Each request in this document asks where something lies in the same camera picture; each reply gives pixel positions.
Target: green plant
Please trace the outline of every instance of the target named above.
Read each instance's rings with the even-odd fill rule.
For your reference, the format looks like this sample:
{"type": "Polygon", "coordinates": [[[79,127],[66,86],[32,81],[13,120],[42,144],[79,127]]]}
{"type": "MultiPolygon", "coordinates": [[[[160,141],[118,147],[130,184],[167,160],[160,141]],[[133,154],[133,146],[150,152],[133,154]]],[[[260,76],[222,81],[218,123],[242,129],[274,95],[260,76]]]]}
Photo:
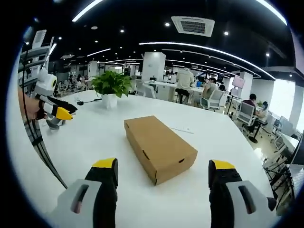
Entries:
{"type": "Polygon", "coordinates": [[[257,102],[257,106],[262,107],[263,106],[263,102],[262,101],[257,102]]]}
{"type": "Polygon", "coordinates": [[[122,94],[128,96],[131,81],[129,76],[114,71],[105,71],[92,80],[92,85],[94,90],[100,94],[116,94],[120,98],[122,94]]]}

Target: office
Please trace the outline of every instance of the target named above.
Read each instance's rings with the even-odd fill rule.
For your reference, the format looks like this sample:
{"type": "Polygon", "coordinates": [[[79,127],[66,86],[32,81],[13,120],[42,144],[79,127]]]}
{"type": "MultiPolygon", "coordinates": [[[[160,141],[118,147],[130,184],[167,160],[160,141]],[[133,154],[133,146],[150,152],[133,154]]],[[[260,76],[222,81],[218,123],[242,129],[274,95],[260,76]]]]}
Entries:
{"type": "MultiPolygon", "coordinates": [[[[66,187],[85,179],[98,160],[113,157],[119,164],[118,227],[209,227],[209,160],[231,163],[242,180],[275,198],[274,214],[285,214],[296,193],[289,194],[284,176],[274,182],[273,172],[285,172],[286,163],[301,165],[295,156],[304,129],[301,31],[292,31],[278,8],[264,1],[187,4],[62,1],[37,15],[15,67],[21,103],[11,84],[15,103],[6,117],[9,142],[19,142],[10,147],[13,167],[39,212],[54,211],[66,187]],[[73,107],[60,103],[68,112],[57,114],[49,91],[73,107]],[[33,130],[27,134],[16,110],[33,94],[49,115],[29,124],[25,118],[33,130]],[[124,126],[151,115],[197,150],[187,171],[156,186],[124,126]],[[21,154],[21,148],[30,152],[21,154]],[[180,208],[192,213],[183,216],[180,208]]],[[[149,146],[157,146],[160,135],[153,134],[149,146]]]]}

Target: man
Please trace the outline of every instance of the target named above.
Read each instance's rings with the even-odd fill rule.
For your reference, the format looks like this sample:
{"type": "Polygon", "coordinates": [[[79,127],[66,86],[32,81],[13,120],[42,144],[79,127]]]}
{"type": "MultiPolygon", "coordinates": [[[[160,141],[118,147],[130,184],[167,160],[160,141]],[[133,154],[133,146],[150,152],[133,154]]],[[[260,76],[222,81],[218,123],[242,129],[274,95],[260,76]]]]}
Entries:
{"type": "Polygon", "coordinates": [[[223,82],[221,82],[221,85],[219,86],[219,90],[220,91],[225,91],[226,90],[226,87],[224,86],[223,82]]]}
{"type": "Polygon", "coordinates": [[[194,82],[194,75],[190,71],[189,67],[190,66],[186,66],[177,73],[177,76],[176,76],[177,86],[176,86],[176,88],[187,90],[190,94],[190,93],[192,93],[190,85],[191,85],[191,83],[194,82]]]}
{"type": "MultiPolygon", "coordinates": [[[[209,79],[209,82],[207,84],[205,84],[204,86],[204,92],[203,92],[203,98],[206,98],[207,100],[210,98],[212,92],[216,89],[218,89],[217,85],[216,85],[217,80],[213,77],[211,77],[209,79]]],[[[200,98],[195,98],[194,100],[194,106],[195,107],[199,107],[199,103],[200,103],[200,98]]]]}
{"type": "Polygon", "coordinates": [[[250,94],[249,100],[242,101],[242,102],[244,102],[246,104],[254,106],[254,108],[255,108],[254,111],[253,111],[254,114],[256,114],[256,105],[255,105],[256,98],[257,98],[257,96],[255,94],[250,94]]]}

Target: cardboard box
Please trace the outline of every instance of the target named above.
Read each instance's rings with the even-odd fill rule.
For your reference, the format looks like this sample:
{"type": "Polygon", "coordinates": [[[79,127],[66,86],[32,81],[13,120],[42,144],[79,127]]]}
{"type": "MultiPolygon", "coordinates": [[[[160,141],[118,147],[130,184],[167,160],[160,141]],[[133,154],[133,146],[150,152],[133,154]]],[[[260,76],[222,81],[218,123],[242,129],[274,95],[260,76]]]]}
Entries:
{"type": "Polygon", "coordinates": [[[155,116],[124,121],[127,138],[154,185],[192,166],[197,150],[155,116]]]}

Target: black ceiling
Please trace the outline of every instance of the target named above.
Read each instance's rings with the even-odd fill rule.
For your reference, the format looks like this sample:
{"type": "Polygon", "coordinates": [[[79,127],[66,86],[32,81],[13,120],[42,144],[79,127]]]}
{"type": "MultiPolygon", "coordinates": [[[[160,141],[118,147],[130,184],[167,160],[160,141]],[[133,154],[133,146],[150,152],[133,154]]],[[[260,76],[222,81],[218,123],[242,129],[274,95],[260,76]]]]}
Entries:
{"type": "MultiPolygon", "coordinates": [[[[37,14],[39,22],[35,23],[34,27],[47,29],[46,41],[55,36],[54,42],[57,43],[57,47],[51,55],[51,60],[72,54],[75,56],[66,59],[65,64],[75,59],[72,64],[84,64],[93,58],[99,61],[129,59],[129,56],[142,58],[141,54],[145,51],[175,49],[215,56],[257,72],[254,67],[235,58],[197,47],[138,45],[140,42],[180,42],[222,50],[261,68],[295,65],[289,26],[256,0],[104,0],[73,23],[73,17],[92,1],[49,0],[44,3],[42,10],[37,14]],[[215,20],[212,36],[209,38],[178,33],[171,16],[215,20]],[[165,27],[165,22],[170,22],[171,26],[165,27]],[[92,26],[98,26],[98,29],[91,30],[92,26]],[[224,36],[224,31],[229,31],[229,35],[224,36]],[[88,54],[107,48],[111,50],[86,57],[88,54]],[[270,53],[269,58],[266,57],[266,52],[270,53]]],[[[286,9],[285,1],[278,1],[277,6],[284,7],[285,13],[294,16],[294,13],[289,13],[290,9],[286,9]]],[[[301,34],[298,25],[295,24],[294,27],[298,34],[301,34]]],[[[166,59],[204,65],[207,62],[211,67],[220,69],[226,67],[224,70],[227,71],[239,70],[237,66],[208,56],[177,51],[163,51],[163,53],[166,59]]],[[[271,79],[263,72],[257,73],[264,79],[271,79]]]]}

